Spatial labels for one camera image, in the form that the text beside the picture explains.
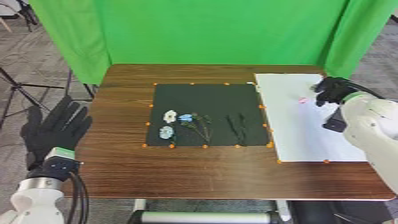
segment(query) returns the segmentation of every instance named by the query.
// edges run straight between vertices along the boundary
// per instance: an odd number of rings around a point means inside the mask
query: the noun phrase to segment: wooden table
[[[315,66],[114,65],[78,147],[94,198],[389,200],[366,163],[283,163],[276,149],[146,147],[155,83],[247,83],[254,73],[322,73]]]

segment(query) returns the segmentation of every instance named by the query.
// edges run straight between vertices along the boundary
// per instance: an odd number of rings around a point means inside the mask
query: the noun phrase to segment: blue flower
[[[180,117],[178,117],[180,121],[187,121],[187,122],[192,122],[192,114],[183,114]]]

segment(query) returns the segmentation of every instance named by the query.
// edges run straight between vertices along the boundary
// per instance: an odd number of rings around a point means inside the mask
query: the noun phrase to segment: pink marking
[[[308,98],[302,97],[302,98],[299,99],[299,103],[304,104],[306,102],[308,102]]]

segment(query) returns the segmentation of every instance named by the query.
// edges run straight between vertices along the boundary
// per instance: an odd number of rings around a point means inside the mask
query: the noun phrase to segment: white flower
[[[160,128],[160,138],[162,139],[169,139],[174,135],[174,130],[173,130],[173,127],[171,126],[164,126]]]
[[[167,124],[171,124],[173,122],[176,122],[176,116],[178,116],[178,113],[174,110],[169,110],[165,112],[165,116],[164,116],[164,121]]]

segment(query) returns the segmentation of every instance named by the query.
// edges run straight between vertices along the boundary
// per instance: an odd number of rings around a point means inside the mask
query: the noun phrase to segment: white paper
[[[322,125],[338,105],[315,105],[311,86],[320,83],[320,74],[256,74],[267,117],[274,129],[279,160],[284,162],[366,161],[361,149],[345,140],[343,134]]]

